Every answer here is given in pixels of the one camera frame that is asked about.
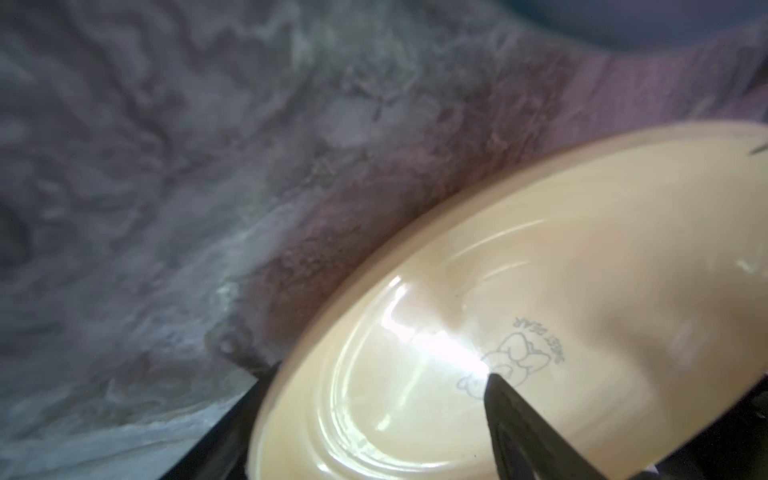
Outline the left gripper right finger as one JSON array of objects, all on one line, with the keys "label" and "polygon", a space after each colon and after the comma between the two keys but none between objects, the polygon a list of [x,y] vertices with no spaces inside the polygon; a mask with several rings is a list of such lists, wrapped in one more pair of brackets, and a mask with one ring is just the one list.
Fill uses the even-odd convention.
[{"label": "left gripper right finger", "polygon": [[489,375],[483,402],[501,479],[605,480],[502,376]]}]

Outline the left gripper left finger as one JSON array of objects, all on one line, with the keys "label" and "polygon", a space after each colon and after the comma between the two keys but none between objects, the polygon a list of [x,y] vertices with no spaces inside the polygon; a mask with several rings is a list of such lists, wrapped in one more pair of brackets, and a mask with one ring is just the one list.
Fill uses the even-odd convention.
[{"label": "left gripper left finger", "polygon": [[245,480],[250,437],[279,365],[256,383],[160,480]]}]

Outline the pale yellow round plate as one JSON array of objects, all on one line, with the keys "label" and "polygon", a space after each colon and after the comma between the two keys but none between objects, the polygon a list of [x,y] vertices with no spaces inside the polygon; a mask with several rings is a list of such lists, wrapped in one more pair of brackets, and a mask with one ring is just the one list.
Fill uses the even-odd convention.
[{"label": "pale yellow round plate", "polygon": [[492,479],[496,374],[624,479],[766,370],[766,126],[637,131],[484,181],[372,255],[283,362],[247,475]]}]

